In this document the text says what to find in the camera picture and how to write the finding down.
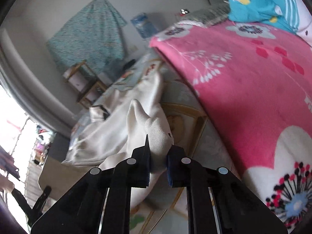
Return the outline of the beige zip-up jacket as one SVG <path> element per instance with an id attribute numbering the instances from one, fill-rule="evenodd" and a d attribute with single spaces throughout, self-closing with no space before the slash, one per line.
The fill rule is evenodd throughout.
<path id="1" fill-rule="evenodd" d="M 69 149 L 64 165 L 76 168 L 115 167 L 131 157 L 134 149 L 149 143 L 151 174 L 147 188 L 133 188 L 131 208 L 139 205 L 152 191 L 166 169 L 166 155 L 174 143 L 171 130 L 160 105 L 163 92 L 161 73 L 155 72 L 131 90 L 112 90 L 104 97 L 109 117 L 92 121 Z"/>

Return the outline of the pink floral blanket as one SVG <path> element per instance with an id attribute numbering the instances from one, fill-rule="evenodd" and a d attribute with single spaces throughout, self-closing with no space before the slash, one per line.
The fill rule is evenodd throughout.
<path id="1" fill-rule="evenodd" d="M 311 209 L 311 47 L 231 21 L 177 24 L 150 45 L 192 87 L 245 184 L 293 231 Z"/>

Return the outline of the wooden chair dark seat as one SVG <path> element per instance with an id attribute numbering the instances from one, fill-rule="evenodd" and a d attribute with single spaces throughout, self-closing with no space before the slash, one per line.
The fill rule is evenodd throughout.
<path id="1" fill-rule="evenodd" d="M 108 88 L 87 65 L 86 60 L 72 65 L 64 72 L 63 77 L 78 92 L 76 103 L 85 109 L 91 107 Z"/>

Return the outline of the teal floral hanging cloth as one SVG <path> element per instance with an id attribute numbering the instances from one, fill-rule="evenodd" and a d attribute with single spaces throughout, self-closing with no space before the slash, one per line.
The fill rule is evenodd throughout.
<path id="1" fill-rule="evenodd" d="M 125 58 L 122 28 L 127 22 L 108 0 L 92 0 L 50 38 L 47 49 L 63 74 L 87 61 L 95 72 L 119 72 L 114 66 Z"/>

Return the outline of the blue water bottle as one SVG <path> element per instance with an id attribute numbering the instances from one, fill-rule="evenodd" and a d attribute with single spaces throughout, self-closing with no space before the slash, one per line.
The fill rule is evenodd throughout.
<path id="1" fill-rule="evenodd" d="M 144 40 L 149 39 L 158 33 L 158 30 L 145 13 L 140 13 L 133 17 L 131 23 Z"/>

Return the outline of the grey patterned cushion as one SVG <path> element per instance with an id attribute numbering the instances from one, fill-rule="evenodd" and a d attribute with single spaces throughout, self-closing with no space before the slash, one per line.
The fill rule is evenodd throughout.
<path id="1" fill-rule="evenodd" d="M 230 13 L 228 3 L 219 3 L 186 15 L 185 20 L 203 27 L 211 27 L 227 20 Z"/>

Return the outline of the blue cartoon pillow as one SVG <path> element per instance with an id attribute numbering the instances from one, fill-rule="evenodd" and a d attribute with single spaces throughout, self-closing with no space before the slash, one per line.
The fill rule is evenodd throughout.
<path id="1" fill-rule="evenodd" d="M 290 33 L 299 30 L 296 0 L 229 0 L 229 5 L 229 20 L 233 22 L 261 22 Z"/>

